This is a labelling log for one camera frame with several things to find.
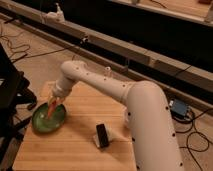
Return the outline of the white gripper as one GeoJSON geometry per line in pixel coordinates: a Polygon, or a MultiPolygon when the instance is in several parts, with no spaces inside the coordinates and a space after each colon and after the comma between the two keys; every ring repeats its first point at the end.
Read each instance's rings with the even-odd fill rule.
{"type": "Polygon", "coordinates": [[[55,101],[55,97],[59,97],[58,105],[63,104],[66,97],[71,93],[74,81],[67,78],[59,78],[52,89],[52,95],[48,97],[48,105],[55,101]]]}

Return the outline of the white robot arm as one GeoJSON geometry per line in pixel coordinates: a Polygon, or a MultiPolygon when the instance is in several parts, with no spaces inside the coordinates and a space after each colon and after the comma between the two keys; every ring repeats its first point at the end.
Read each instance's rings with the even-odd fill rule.
{"type": "Polygon", "coordinates": [[[124,82],[91,72],[83,61],[65,61],[52,89],[48,117],[82,81],[127,108],[136,168],[139,171],[185,171],[172,116],[162,88],[151,81],[124,82]]]}

